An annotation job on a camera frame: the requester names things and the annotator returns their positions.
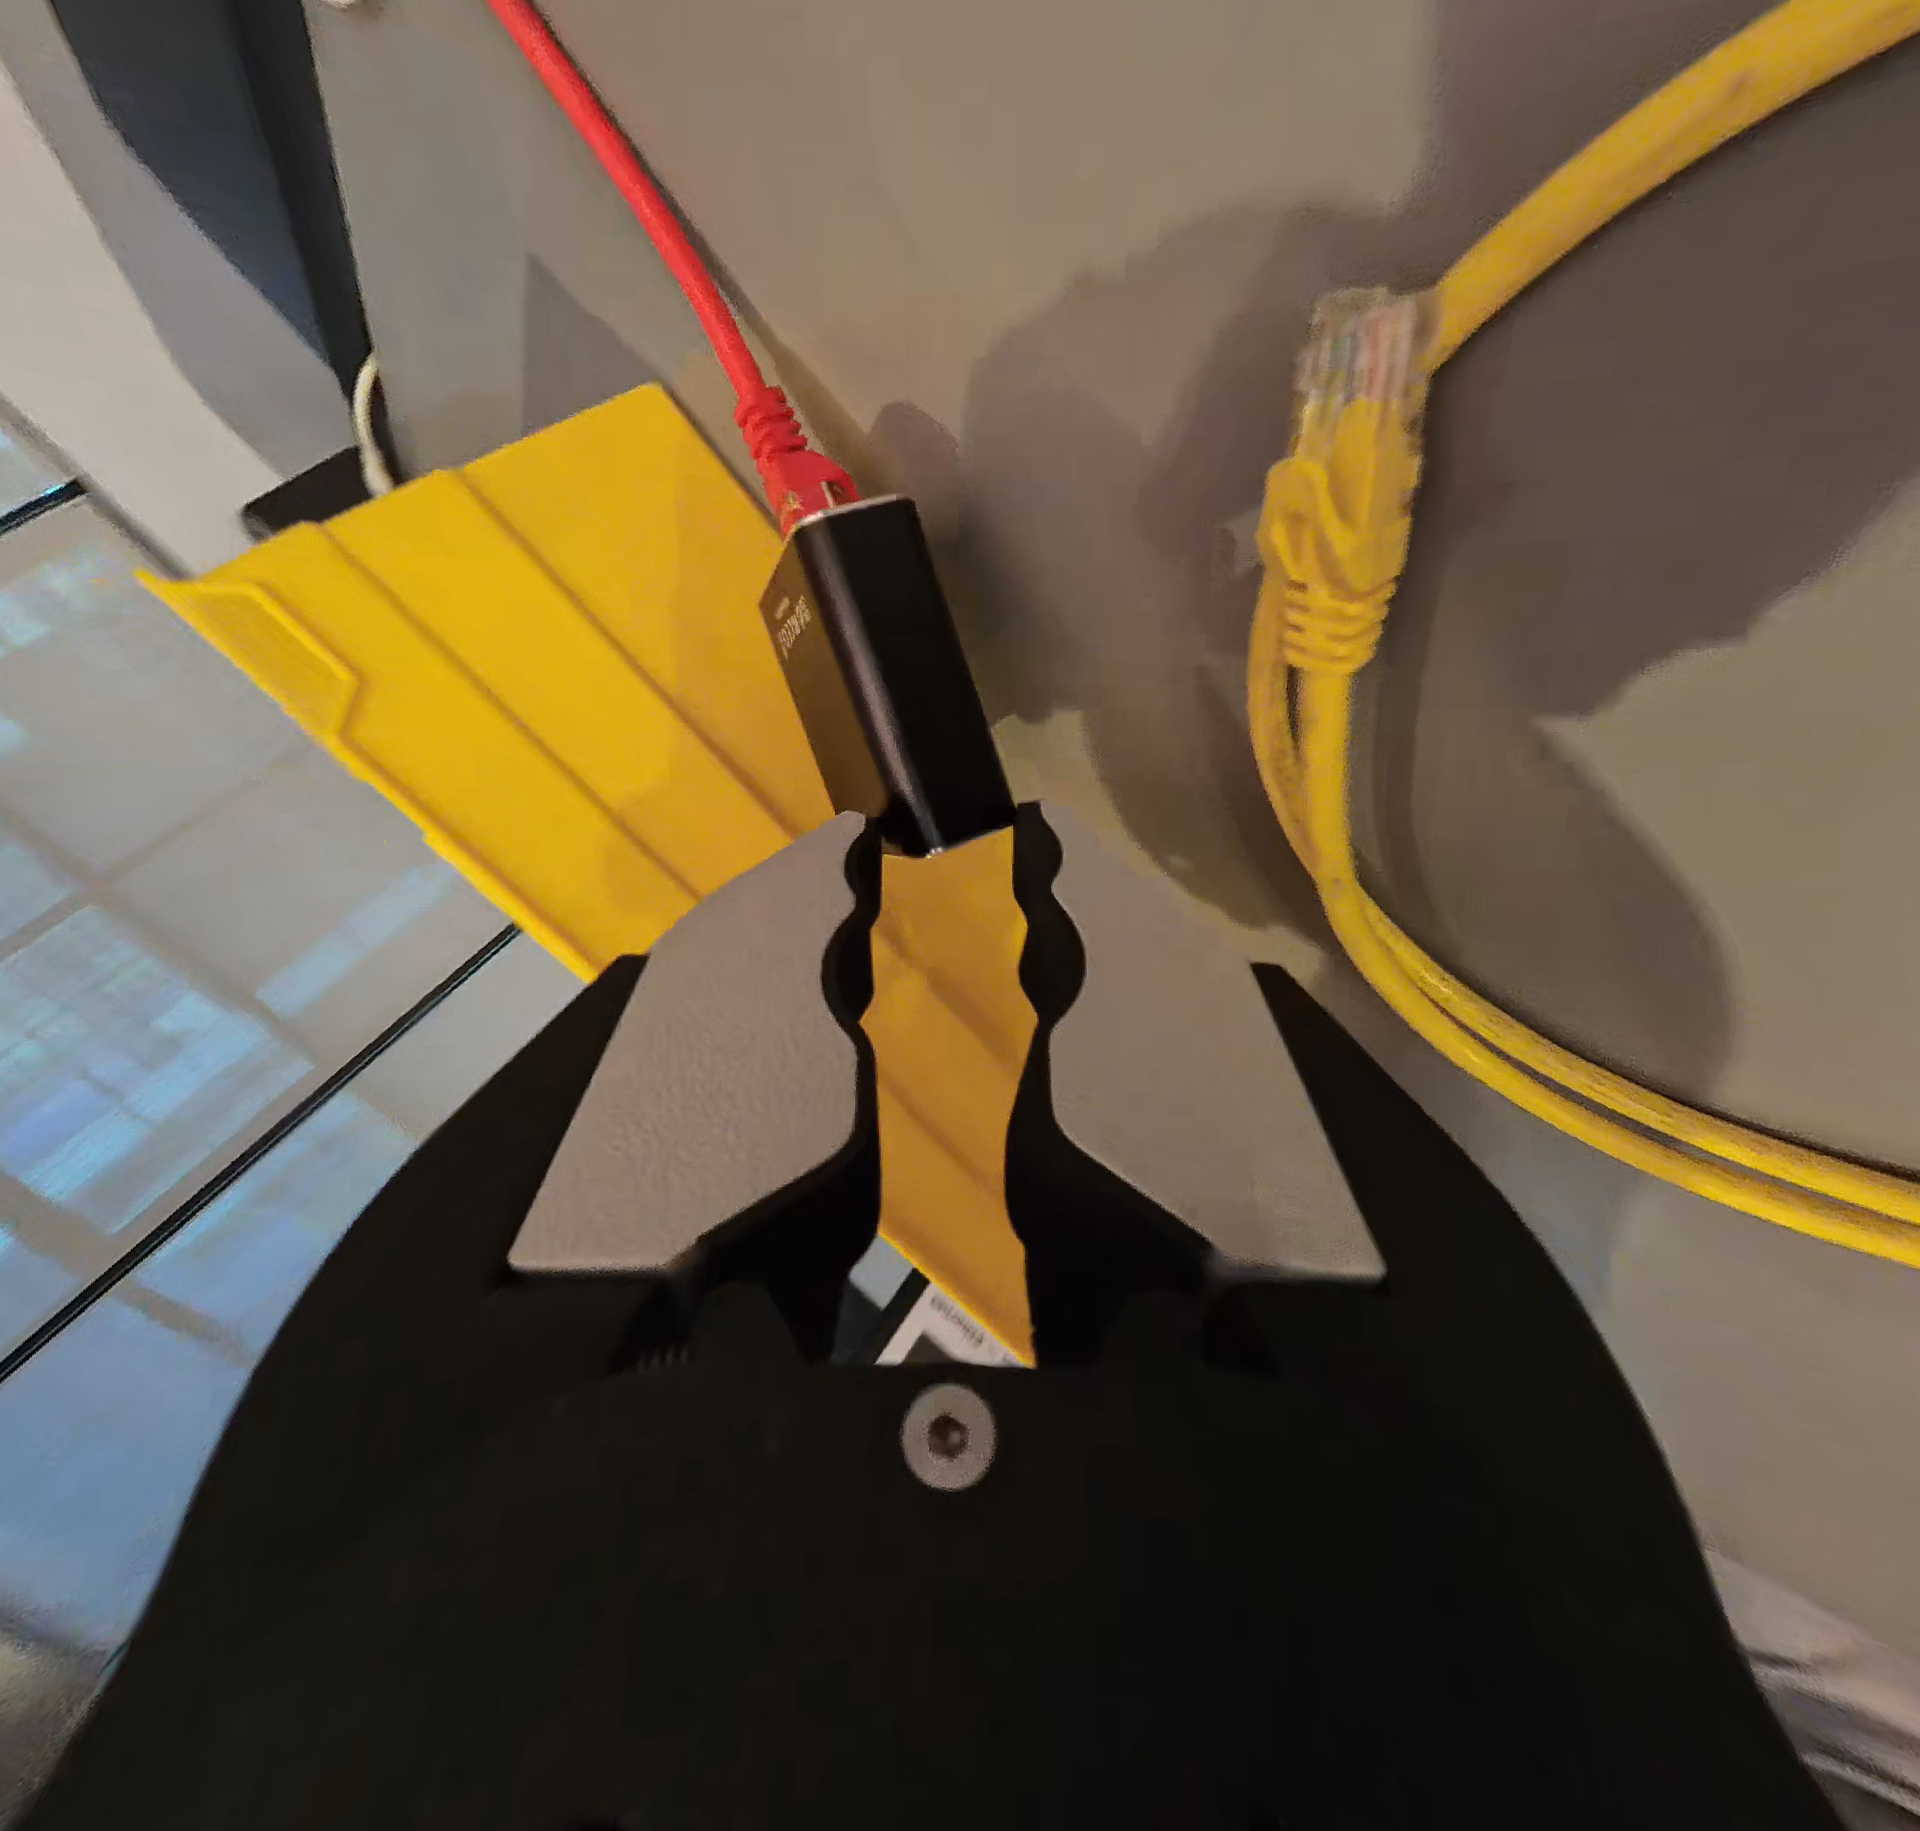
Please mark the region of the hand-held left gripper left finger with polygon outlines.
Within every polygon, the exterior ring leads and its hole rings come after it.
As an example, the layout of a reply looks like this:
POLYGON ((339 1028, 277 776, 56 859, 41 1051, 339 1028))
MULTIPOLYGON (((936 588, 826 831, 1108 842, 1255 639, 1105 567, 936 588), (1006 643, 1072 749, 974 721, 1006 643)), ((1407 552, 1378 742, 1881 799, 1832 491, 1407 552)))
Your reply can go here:
POLYGON ((522 1275, 672 1273, 869 1150, 879 836, 841 814, 645 956, 518 1235, 522 1275))

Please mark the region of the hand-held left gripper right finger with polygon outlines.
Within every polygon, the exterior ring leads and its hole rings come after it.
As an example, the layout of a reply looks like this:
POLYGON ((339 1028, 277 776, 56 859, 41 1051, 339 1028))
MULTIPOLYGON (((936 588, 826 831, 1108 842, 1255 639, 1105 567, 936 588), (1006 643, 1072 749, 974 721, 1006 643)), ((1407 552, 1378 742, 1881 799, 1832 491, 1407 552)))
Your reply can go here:
POLYGON ((1034 1032, 1008 1121, 1008 1214, 1048 1235, 1143 1220, 1205 1270, 1380 1281, 1384 1262, 1251 964, 1101 829, 1031 802, 1014 829, 1034 1032))

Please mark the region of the black ethernet switch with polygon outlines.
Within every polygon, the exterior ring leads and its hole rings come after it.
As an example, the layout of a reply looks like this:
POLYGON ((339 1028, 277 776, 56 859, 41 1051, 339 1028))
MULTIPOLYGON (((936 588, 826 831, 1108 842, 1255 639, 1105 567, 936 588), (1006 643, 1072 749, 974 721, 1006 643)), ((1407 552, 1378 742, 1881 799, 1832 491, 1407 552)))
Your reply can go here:
POLYGON ((759 597, 831 812, 903 859, 1014 823, 1015 802, 911 500, 799 523, 759 597))

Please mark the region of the yellow plastic bin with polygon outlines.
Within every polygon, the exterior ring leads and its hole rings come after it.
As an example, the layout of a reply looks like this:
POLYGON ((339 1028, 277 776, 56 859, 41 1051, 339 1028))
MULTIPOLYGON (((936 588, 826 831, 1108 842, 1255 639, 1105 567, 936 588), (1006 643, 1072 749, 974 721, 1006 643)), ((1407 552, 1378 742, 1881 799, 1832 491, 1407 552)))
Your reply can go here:
MULTIPOLYGON (((579 981, 829 817, 757 603, 780 540, 638 388, 146 590, 579 981)), ((1021 1363, 1014 838, 886 859, 881 1235, 1021 1363)))

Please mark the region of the glass window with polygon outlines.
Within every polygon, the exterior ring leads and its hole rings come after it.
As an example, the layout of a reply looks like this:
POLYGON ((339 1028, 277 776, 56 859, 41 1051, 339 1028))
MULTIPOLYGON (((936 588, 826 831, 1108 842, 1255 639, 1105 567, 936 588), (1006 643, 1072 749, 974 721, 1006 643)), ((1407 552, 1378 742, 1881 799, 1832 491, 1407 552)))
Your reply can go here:
POLYGON ((322 1195, 381 1180, 579 987, 155 574, 3 436, 3 1365, 119 1271, 235 1347, 149 1241, 309 1157, 322 1195))

